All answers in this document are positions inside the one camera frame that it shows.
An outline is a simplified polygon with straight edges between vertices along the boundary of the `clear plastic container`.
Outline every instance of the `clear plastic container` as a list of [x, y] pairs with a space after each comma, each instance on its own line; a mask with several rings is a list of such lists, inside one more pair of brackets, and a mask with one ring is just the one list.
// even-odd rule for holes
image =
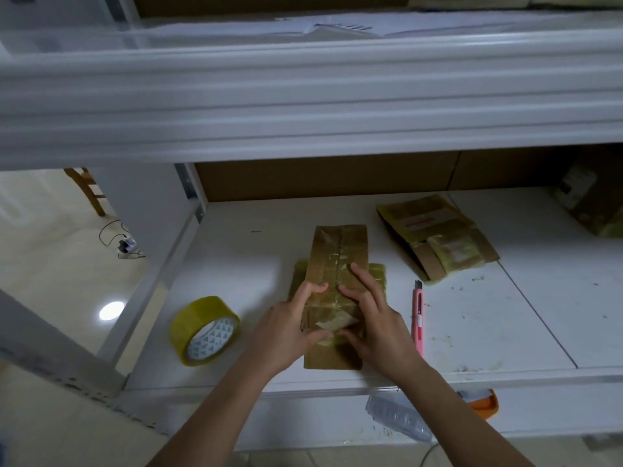
[[432, 432], [402, 392], [383, 392], [371, 395], [366, 411], [372, 419], [386, 428], [430, 443]]

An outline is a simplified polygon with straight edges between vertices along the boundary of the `white floor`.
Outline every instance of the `white floor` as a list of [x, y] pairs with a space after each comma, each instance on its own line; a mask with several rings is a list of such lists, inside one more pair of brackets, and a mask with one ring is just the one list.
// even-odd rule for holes
[[[117, 259], [98, 240], [115, 217], [99, 218], [60, 171], [0, 172], [0, 288], [95, 352], [113, 322], [99, 308], [127, 300], [148, 267], [147, 259]], [[107, 242], [120, 228], [111, 226]], [[166, 288], [157, 290], [119, 369], [133, 367]], [[165, 438], [72, 393], [0, 362], [0, 443], [3, 467], [138, 467]], [[623, 449], [593, 454], [579, 437], [518, 439], [515, 445], [538, 467], [615, 466]], [[237, 454], [232, 466], [417, 467], [427, 447], [343, 447]], [[449, 466], [440, 447], [426, 467]]]

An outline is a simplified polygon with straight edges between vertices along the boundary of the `hand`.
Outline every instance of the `hand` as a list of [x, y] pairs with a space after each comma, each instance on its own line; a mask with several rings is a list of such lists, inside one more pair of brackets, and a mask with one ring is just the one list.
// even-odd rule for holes
[[398, 386], [405, 383], [413, 372], [425, 365], [402, 316], [387, 305], [381, 285], [357, 264], [351, 270], [368, 290], [354, 290], [344, 285], [339, 291], [359, 302], [366, 319], [367, 337], [362, 339], [354, 332], [343, 329], [343, 334], [359, 356], [372, 364], [382, 375]]
[[329, 330], [304, 333], [301, 330], [303, 307], [312, 293], [322, 293], [328, 283], [303, 282], [291, 302], [281, 301], [271, 307], [253, 331], [246, 355], [265, 370], [270, 378], [287, 369], [305, 355], [318, 341], [331, 337]]

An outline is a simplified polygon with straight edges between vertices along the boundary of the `wooden chair leg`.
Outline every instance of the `wooden chair leg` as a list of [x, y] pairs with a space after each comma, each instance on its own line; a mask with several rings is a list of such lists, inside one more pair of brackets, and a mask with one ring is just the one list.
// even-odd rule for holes
[[76, 182], [76, 184], [80, 187], [82, 192], [87, 196], [87, 198], [89, 199], [89, 202], [91, 203], [91, 206], [93, 207], [95, 212], [98, 214], [98, 216], [106, 216], [106, 213], [104, 212], [104, 208], [102, 208], [102, 205], [98, 202], [97, 197], [93, 193], [93, 190], [91, 190], [91, 187], [89, 187], [85, 183], [85, 181], [82, 179], [80, 174], [73, 169], [63, 169], [63, 170], [74, 182]]

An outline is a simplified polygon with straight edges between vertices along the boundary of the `yellow tape roll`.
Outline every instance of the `yellow tape roll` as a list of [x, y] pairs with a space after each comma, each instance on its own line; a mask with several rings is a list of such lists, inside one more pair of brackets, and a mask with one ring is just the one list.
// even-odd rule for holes
[[193, 301], [169, 328], [169, 340], [184, 365], [205, 364], [217, 357], [238, 334], [240, 318], [217, 296]]

